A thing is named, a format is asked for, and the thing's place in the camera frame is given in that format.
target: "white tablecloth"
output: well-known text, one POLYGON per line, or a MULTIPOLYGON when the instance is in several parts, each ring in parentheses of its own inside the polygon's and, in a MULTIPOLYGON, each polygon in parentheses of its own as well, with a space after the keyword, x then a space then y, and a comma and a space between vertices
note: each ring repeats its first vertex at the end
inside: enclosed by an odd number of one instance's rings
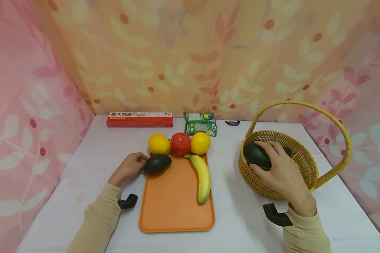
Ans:
MULTIPOLYGON (((173 128, 107 128, 106 115, 97 115, 70 159, 59 185, 33 221, 18 253, 65 252, 83 221, 83 210, 93 202, 112 172, 126 155, 147 152, 154 133, 171 137, 184 130, 184 119, 173 128)), ((285 252, 283 230, 265 217, 262 205, 272 200, 256 194, 238 170, 241 142, 251 122, 228 126, 217 122, 211 139, 209 168, 216 223, 208 232, 145 234, 138 227, 145 176, 134 178, 123 190, 139 200, 133 210, 121 214, 107 253, 187 252, 285 252)), ((300 141, 315 158, 320 175, 331 166, 301 124, 259 122, 255 130, 284 132, 300 141)), ((325 232, 334 253, 380 253, 380 234, 337 176, 313 192, 325 232)), ((279 212, 286 202, 275 202, 279 212)))

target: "banana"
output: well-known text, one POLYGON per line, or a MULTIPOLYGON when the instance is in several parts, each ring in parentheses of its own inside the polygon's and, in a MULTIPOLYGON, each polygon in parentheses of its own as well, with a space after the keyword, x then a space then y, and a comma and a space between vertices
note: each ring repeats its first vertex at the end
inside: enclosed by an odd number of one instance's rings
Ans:
POLYGON ((207 201, 211 191, 211 176, 208 166, 204 162, 203 158, 199 157, 198 155, 185 154, 183 157, 185 159, 189 159, 191 165, 197 172, 197 200, 200 204, 204 204, 207 201))

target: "human hand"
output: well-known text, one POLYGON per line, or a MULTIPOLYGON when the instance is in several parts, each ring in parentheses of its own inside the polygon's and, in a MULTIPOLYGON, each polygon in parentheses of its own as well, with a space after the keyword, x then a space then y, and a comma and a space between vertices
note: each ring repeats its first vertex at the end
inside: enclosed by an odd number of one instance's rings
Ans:
POLYGON ((121 187, 128 178, 136 175, 142 170, 146 160, 148 160, 148 157, 141 152, 129 154, 122 161, 120 166, 118 166, 112 176, 110 176, 108 183, 121 187))
POLYGON ((255 164, 250 167, 256 175, 271 189, 286 197, 294 211, 300 216, 312 217, 316 214, 315 198, 304 182, 298 165, 284 152, 276 142, 255 141, 270 158, 272 168, 264 171, 255 164))

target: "basket handle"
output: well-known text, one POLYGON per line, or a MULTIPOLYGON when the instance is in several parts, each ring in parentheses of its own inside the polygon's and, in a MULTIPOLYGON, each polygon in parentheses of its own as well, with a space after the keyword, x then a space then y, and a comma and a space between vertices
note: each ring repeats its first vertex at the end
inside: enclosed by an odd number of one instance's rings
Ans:
POLYGON ((311 109, 317 110, 318 112, 321 112, 322 114, 326 115, 326 117, 328 117, 330 120, 332 120, 337 125, 337 127, 339 127, 339 129, 342 132, 342 135, 343 135, 343 138, 345 139, 345 144, 346 144, 345 155, 342 158, 342 160, 341 160, 340 163, 338 163, 330 171, 328 171, 324 175, 320 176, 320 178, 318 178, 315 186, 313 187, 314 189, 317 189, 318 187, 322 186, 324 183, 326 183, 327 181, 329 181, 329 179, 331 179, 335 175, 339 174, 348 165, 348 162, 349 162, 350 157, 352 155, 352 143, 350 141, 349 133, 346 130, 346 128, 342 125, 342 123, 340 123, 339 120, 336 117, 334 117, 332 114, 330 114, 326 110, 324 110, 324 109, 322 109, 322 108, 320 108, 320 107, 318 107, 316 105, 308 104, 306 102, 300 102, 300 101, 282 100, 282 101, 277 101, 277 102, 270 103, 270 104, 266 105, 265 107, 263 107, 258 112, 258 114, 254 118, 251 126, 249 127, 249 130, 246 133, 245 138, 247 136, 249 136, 251 133, 253 133, 253 130, 254 130, 255 126, 256 126, 256 123, 258 122, 259 117, 265 112, 265 110, 269 109, 270 107, 274 107, 274 106, 277 106, 277 105, 280 105, 280 104, 299 104, 299 105, 303 105, 303 106, 306 106, 306 107, 310 107, 311 109))

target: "tomato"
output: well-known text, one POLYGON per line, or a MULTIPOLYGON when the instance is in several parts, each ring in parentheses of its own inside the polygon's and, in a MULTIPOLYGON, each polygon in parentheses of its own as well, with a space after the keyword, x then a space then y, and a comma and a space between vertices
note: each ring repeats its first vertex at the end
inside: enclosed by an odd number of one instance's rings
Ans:
POLYGON ((175 155, 185 155, 190 151, 190 137, 185 133, 172 136, 170 149, 175 155))

